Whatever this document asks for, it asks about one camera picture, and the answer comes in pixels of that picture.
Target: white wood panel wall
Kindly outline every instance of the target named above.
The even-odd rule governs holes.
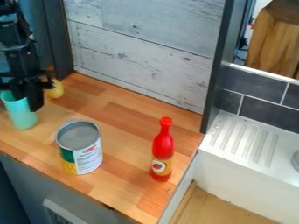
[[[224,0],[65,0],[75,69],[203,113]]]

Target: bottle label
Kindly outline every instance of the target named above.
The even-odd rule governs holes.
[[[158,159],[153,157],[151,160],[151,170],[158,176],[165,176],[172,170],[172,157],[168,159]]]

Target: teal cup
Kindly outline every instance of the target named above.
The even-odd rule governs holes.
[[[27,130],[38,121],[36,113],[29,109],[27,98],[16,101],[11,91],[3,91],[1,100],[14,123],[15,129]]]

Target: bottle cap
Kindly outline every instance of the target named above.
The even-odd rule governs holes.
[[[172,119],[168,116],[164,116],[160,119],[160,123],[163,126],[171,126],[172,125]]]

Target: wooden floor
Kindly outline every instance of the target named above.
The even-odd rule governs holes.
[[[171,224],[274,224],[198,188],[193,182],[172,217]]]

